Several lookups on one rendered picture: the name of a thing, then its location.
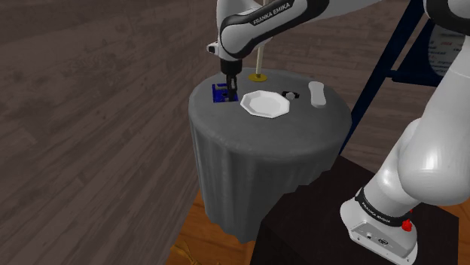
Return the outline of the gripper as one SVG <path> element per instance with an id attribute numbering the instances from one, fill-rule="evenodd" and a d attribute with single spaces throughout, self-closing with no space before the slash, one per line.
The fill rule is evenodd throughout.
<path id="1" fill-rule="evenodd" d="M 228 61 L 220 59 L 221 72 L 226 76 L 227 97 L 229 101 L 234 101 L 237 97 L 237 75 L 242 71 L 243 61 Z"/>

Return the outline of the blue flat square object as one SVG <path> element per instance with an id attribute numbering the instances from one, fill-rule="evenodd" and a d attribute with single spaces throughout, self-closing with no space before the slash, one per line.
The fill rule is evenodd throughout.
<path id="1" fill-rule="evenodd" d="M 212 101 L 214 103 L 221 102 L 238 102 L 238 95 L 236 92 L 229 92 L 226 83 L 212 85 Z"/>

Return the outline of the white octagonal plate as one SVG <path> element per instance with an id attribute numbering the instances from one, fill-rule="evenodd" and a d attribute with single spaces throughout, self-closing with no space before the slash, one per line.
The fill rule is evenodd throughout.
<path id="1" fill-rule="evenodd" d="M 290 111 L 290 101 L 278 93 L 257 90 L 245 94 L 240 105 L 250 114 L 256 117 L 276 118 Z"/>

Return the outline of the lamp with gold base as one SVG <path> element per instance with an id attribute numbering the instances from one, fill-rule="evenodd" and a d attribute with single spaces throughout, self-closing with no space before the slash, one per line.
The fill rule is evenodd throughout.
<path id="1" fill-rule="evenodd" d="M 261 73 L 263 55 L 264 55 L 264 45 L 262 44 L 260 47 L 258 47 L 258 50 L 257 50 L 255 73 L 249 75 L 250 81 L 264 82 L 267 80 L 267 76 Z"/>

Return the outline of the round table with grey cloth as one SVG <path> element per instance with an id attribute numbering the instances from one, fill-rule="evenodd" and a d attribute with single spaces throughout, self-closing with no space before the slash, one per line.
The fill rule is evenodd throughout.
<path id="1" fill-rule="evenodd" d="M 200 192 L 209 220 L 239 242 L 256 239 L 261 220 L 285 193 L 315 181 L 329 170 L 351 127 L 350 109 L 330 87 L 325 105 L 310 100 L 313 78 L 266 69 L 265 82 L 253 82 L 245 68 L 238 77 L 238 97 L 258 90 L 293 92 L 288 113 L 256 117 L 240 102 L 214 102 L 212 85 L 222 73 L 202 81 L 188 102 Z"/>

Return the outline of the white remote control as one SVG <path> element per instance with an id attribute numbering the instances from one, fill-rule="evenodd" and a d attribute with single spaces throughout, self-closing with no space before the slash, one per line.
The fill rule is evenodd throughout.
<path id="1" fill-rule="evenodd" d="M 315 108 L 324 108 L 326 106 L 325 85 L 319 81 L 308 83 L 310 91 L 310 104 Z"/>

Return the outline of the dark robot stand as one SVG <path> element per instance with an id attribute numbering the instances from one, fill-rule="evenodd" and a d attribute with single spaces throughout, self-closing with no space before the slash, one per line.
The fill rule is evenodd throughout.
<path id="1" fill-rule="evenodd" d="M 261 222 L 250 265 L 394 265 L 353 242 L 340 218 L 341 204 L 367 184 L 373 172 L 338 157 L 330 170 L 276 203 Z M 459 219 L 420 204 L 414 265 L 458 265 Z"/>

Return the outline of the dark blue easel board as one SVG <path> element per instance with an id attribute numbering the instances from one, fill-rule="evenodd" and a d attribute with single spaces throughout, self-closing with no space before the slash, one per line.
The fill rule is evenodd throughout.
<path id="1" fill-rule="evenodd" d="M 385 50 L 377 62 L 371 76 L 361 92 L 351 112 L 352 126 L 346 137 L 349 140 L 368 110 L 383 82 L 389 78 L 403 84 L 416 84 L 436 87 L 452 61 L 460 51 L 465 36 L 470 35 L 470 18 L 460 19 L 456 25 L 445 22 L 444 6 L 426 9 L 423 0 L 410 0 L 404 14 L 395 28 Z M 404 46 L 417 27 L 418 22 L 429 13 L 433 18 L 427 22 L 400 66 L 393 66 Z"/>

